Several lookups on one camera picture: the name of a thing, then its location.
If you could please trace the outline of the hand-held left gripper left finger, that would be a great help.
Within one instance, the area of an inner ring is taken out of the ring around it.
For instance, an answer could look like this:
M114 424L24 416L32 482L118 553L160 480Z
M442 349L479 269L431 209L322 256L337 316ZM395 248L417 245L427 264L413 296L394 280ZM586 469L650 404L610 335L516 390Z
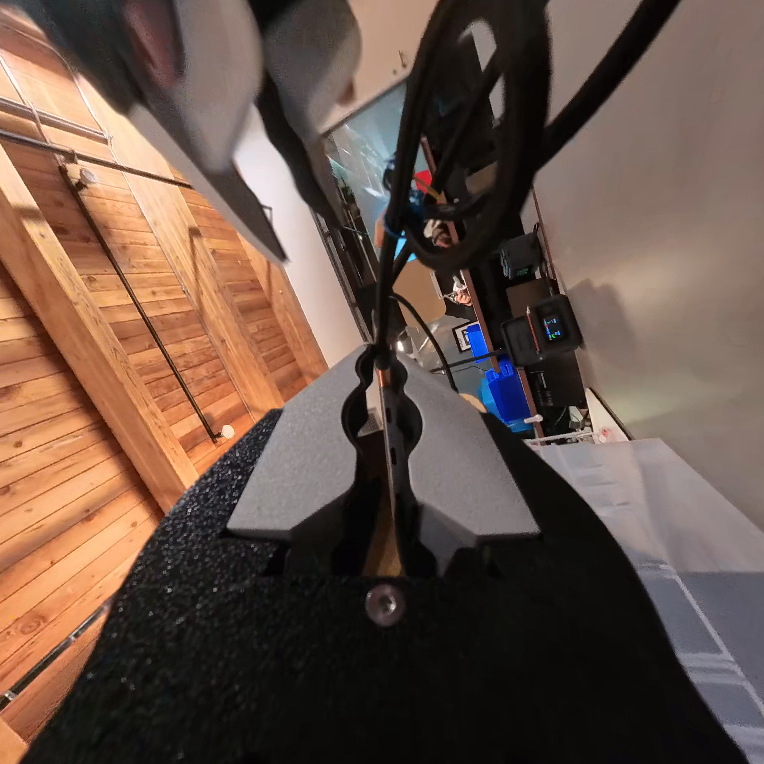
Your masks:
M374 347L353 350L283 408L227 530L291 545L337 545L344 505L361 481Z

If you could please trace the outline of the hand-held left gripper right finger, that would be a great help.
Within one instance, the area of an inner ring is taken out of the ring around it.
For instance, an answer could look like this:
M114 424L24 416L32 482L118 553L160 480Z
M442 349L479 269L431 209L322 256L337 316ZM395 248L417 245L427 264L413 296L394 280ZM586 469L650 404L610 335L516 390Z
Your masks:
M406 575L444 575L463 549L539 539L497 441L513 436L508 427L414 360L398 374L395 530Z

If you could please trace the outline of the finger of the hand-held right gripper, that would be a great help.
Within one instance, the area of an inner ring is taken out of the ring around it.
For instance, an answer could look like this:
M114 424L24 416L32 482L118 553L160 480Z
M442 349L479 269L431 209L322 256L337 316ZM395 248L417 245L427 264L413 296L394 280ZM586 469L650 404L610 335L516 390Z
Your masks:
M315 138L355 94L361 31L349 2L291 5L265 33L264 55L290 126Z
M269 261L287 255L234 155L263 83L248 2L129 2L137 131Z

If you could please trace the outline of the blue plastic bin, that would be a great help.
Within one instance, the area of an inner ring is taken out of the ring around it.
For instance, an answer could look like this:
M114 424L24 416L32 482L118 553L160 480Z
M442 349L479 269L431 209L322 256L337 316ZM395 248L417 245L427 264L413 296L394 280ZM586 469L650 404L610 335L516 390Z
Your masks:
M473 359L486 361L497 357L496 351L490 351L487 340L478 322L473 322L463 328L464 339L468 343Z
M514 433L532 431L528 405L520 375L507 358L499 359L500 371L485 371L481 381L481 400L488 412Z

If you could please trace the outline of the glass partition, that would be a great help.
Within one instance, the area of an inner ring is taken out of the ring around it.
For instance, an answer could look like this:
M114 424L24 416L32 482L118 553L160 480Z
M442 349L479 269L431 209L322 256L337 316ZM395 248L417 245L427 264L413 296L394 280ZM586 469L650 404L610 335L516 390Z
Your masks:
M388 90L356 111L325 137L325 150L350 226L366 234L379 256L377 221L389 204L384 175L393 162L398 142L406 84Z

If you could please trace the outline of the thin black rod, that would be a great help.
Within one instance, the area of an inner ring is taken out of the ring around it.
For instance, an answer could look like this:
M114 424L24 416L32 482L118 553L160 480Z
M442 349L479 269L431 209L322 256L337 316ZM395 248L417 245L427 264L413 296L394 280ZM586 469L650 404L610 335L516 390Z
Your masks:
M63 158L68 164L92 164L109 170L126 173L132 177L140 177L165 185L175 186L181 189L194 189L192 184L175 177L167 177L157 173L148 172L147 170L140 170L139 168L129 167L113 160L107 160L93 155L84 154L81 151L74 150L73 148L68 148L59 144L43 142L42 140L29 138L27 136L16 134L11 131L1 129L1 139L17 146L53 154L59 158Z

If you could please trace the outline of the black device with small screen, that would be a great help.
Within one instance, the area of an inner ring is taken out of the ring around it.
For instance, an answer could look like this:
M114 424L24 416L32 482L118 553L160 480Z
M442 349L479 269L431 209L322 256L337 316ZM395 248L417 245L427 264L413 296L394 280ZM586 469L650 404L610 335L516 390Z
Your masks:
M515 367L525 368L576 351L583 337L565 294L520 310L501 326L503 346Z

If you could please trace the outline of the black metal pipe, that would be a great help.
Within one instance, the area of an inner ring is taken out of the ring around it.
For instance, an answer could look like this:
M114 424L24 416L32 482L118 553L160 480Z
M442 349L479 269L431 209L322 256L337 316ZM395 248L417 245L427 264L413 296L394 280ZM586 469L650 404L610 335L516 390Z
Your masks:
M75 200L76 205L80 209L82 216L84 217L84 219L86 220L86 223L90 227L92 234L95 235L95 238L102 252L109 260L112 268L114 269L117 277L119 278L119 281L121 282L121 285L123 286L127 295L129 296L130 301L134 305L135 309L138 311L141 321L147 327L152 339L154 340L154 343L156 344L156 346L160 350L160 353L164 357L168 368L170 369L172 375L175 377L181 390L183 391L184 396L186 396L186 399L189 401L190 405L192 406L194 413L197 415L200 422L202 423L207 436L215 444L217 444L217 442L222 439L226 439L226 440L232 439L234 436L234 428L232 427L232 425L224 425L220 432L213 431L212 426L209 424L209 421L206 419L202 409L199 407L198 403L196 402L195 397L191 394L189 387L186 385L186 382L183 379L182 375L180 374L177 366L175 365L173 358L171 357L170 353L167 351L167 348L164 345L162 339L160 338L158 331L155 329L152 321L150 320L150 317L144 310L144 307L141 305L125 273L121 269L121 266L118 263L115 255L111 251L108 242L106 241L104 236L101 234L95 219L92 217L85 202L82 200L81 191L86 187L82 182L82 177L80 177L77 180L77 182L74 183L71 180L69 172L64 164L59 164L58 170L59 170L59 174L62 177L63 182L65 183L66 187L68 188L70 192L70 195Z

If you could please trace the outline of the grey metal rail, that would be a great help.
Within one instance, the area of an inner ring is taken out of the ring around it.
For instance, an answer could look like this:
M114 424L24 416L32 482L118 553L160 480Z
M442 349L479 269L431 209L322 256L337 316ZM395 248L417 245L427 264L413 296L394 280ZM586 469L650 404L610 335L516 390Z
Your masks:
M34 680L49 669L56 661L62 658L70 650L80 646L85 638L95 635L96 627L102 625L104 619L109 615L115 596L112 595L106 599L100 607L93 611L90 616L81 622L70 634L65 637L58 645L45 654L37 663L35 663L27 672L25 672L14 684L2 693L1 711L13 703L24 690L26 690Z

